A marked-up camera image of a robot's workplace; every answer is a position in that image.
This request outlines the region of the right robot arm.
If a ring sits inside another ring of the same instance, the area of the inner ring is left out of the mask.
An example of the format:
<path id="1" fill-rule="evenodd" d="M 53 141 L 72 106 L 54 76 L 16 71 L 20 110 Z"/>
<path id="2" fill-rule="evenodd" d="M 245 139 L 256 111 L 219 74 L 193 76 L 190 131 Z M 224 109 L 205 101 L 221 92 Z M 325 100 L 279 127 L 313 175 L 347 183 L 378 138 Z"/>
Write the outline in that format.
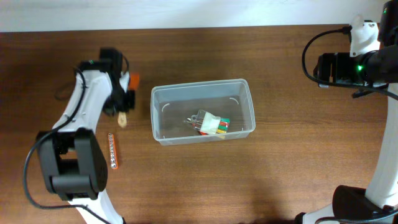
<path id="1" fill-rule="evenodd" d="M 332 33 L 348 35 L 349 52 L 321 54 L 309 73 L 307 50 L 314 41 Z M 294 222 L 397 223 L 397 1 L 384 3 L 378 23 L 358 15 L 348 26 L 313 37 L 302 52 L 302 70 L 320 87 L 354 89 L 353 98 L 371 93 L 386 96 L 387 119 L 369 185 L 340 185 L 329 205 L 300 213 Z"/>

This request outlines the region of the orange scraper wooden handle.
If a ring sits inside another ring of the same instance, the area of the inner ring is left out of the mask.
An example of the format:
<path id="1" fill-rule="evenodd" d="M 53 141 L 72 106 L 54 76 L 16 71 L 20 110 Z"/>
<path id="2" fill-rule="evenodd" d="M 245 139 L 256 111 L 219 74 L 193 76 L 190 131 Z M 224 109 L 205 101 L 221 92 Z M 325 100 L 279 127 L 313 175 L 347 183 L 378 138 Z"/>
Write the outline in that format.
<path id="1" fill-rule="evenodd" d="M 127 92 L 123 94 L 123 109 L 118 112 L 118 124 L 120 127 L 125 128 L 127 126 L 127 113 L 129 110 L 135 108 L 136 102 L 136 90 L 139 87 L 140 76 L 139 73 L 133 72 L 130 74 L 130 82 Z"/>

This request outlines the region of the red handled cutting pliers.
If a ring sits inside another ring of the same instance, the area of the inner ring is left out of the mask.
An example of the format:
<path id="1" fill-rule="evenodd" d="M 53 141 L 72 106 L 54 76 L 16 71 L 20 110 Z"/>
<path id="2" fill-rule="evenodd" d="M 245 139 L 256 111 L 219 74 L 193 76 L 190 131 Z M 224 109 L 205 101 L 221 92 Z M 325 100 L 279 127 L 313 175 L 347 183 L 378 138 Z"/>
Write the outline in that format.
<path id="1" fill-rule="evenodd" d="M 183 122 L 185 124 L 189 125 L 194 130 L 196 130 L 199 134 L 207 135 L 207 133 L 205 133 L 205 132 L 203 132 L 201 130 L 201 127 L 202 127 L 202 122 L 201 121 L 197 121 L 197 120 L 192 119 L 192 118 L 186 118 Z"/>

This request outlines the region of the clear plastic storage container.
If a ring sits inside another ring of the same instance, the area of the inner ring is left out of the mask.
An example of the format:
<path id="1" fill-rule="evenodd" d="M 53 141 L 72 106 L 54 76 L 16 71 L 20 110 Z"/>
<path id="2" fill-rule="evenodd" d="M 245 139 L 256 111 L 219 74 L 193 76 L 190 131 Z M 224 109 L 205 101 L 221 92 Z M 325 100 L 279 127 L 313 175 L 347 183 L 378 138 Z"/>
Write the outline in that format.
<path id="1" fill-rule="evenodd" d="M 245 138 L 256 128 L 244 79 L 156 86 L 150 113 L 153 137 L 163 146 Z"/>

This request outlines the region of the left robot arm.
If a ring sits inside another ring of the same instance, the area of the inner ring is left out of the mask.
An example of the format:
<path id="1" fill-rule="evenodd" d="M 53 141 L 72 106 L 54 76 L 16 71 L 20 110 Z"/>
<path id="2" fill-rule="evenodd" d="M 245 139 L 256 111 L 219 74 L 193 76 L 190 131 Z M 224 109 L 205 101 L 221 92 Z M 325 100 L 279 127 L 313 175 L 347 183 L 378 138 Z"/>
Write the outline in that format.
<path id="1" fill-rule="evenodd" d="M 124 223 L 106 192 L 107 161 L 95 132 L 101 113 L 118 115 L 121 126 L 135 107 L 135 91 L 127 58 L 117 49 L 103 47 L 98 60 L 82 61 L 74 69 L 75 87 L 60 119 L 49 131 L 41 131 L 23 169 L 28 201 L 43 210 L 75 208 L 87 223 Z M 41 205 L 27 186 L 28 162 L 38 154 L 48 192 L 64 201 L 61 206 Z"/>

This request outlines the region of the orange socket bit rail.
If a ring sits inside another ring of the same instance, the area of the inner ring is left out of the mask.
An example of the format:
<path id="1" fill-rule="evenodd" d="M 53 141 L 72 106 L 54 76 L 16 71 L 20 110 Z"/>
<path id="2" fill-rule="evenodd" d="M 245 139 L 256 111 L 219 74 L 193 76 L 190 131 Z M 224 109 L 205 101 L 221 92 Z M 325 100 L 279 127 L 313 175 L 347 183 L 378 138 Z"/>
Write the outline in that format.
<path id="1" fill-rule="evenodd" d="M 118 153 L 116 149 L 116 139 L 113 133 L 108 133 L 108 147 L 110 156 L 110 166 L 112 169 L 119 169 Z"/>

